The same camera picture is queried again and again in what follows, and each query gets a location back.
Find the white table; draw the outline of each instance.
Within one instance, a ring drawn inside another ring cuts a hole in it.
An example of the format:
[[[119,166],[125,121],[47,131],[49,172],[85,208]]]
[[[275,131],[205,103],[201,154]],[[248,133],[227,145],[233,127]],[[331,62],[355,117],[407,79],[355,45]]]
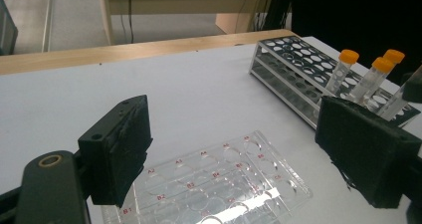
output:
[[[337,58],[338,51],[305,40]],[[347,189],[315,143],[315,131],[249,74],[254,49],[244,45],[0,77],[0,193],[20,185],[29,161],[54,150],[77,151],[78,138],[117,103],[147,95],[154,141],[146,166],[258,129],[314,193],[291,223],[406,223],[405,196],[398,209],[375,209]],[[383,87],[397,89],[391,83]],[[417,117],[405,129],[422,137],[421,122]],[[88,202],[93,223],[103,223],[100,208]]]

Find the black bracket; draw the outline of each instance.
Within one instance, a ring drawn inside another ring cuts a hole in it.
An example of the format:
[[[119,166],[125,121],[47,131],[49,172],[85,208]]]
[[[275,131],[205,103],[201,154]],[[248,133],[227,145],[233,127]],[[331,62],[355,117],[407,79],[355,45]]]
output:
[[[0,195],[0,223],[91,223],[86,199],[121,207],[152,143],[146,96],[117,104],[78,140],[27,164],[22,185]]]
[[[421,212],[421,142],[355,103],[322,97],[316,143],[348,186],[356,188],[376,208],[397,208],[405,194],[412,201],[412,209]]]

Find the transparent lid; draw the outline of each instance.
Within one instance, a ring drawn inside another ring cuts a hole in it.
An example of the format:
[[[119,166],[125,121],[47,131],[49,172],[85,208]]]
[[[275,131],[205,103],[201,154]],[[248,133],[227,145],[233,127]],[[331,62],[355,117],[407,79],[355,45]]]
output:
[[[310,189],[259,131],[145,168],[105,223],[282,223]]]

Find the floor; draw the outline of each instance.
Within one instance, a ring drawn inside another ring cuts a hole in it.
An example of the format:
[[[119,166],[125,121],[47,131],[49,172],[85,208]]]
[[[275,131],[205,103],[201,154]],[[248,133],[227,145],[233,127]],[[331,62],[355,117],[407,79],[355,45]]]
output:
[[[107,46],[100,0],[5,0],[18,28],[14,54]],[[111,16],[115,42],[150,42],[224,34],[215,14]]]

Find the plastic tube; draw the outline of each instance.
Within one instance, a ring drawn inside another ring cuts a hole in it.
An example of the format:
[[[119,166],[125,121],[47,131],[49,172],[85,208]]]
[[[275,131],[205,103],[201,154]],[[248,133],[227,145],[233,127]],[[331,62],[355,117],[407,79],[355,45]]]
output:
[[[385,74],[391,72],[394,64],[386,58],[378,57],[372,67],[346,97],[347,100],[362,105],[363,96],[372,90],[377,90],[385,80]]]
[[[420,78],[422,76],[422,66],[416,70],[415,73],[409,78],[408,81]],[[388,100],[388,102],[379,110],[377,113],[379,116],[387,121],[392,120],[404,107],[407,106],[408,102],[403,100],[403,91],[407,82],[400,87],[400,89]]]
[[[388,59],[392,64],[393,64],[393,68],[395,66],[397,66],[398,64],[401,63],[401,61],[403,61],[404,59],[404,54],[402,52],[399,52],[397,50],[394,49],[388,49],[383,58]],[[386,77],[391,73],[385,73],[384,75],[382,75],[382,77],[380,77],[376,82],[375,85],[369,89],[364,95],[363,95],[363,104],[365,106],[367,106],[368,102],[370,101],[370,99],[372,98],[372,96],[375,94],[375,92],[378,90],[378,88],[381,86],[382,82],[386,79]]]
[[[338,56],[338,62],[332,72],[331,78],[325,88],[335,95],[340,88],[345,76],[350,71],[350,67],[357,62],[359,54],[354,51],[344,49]]]

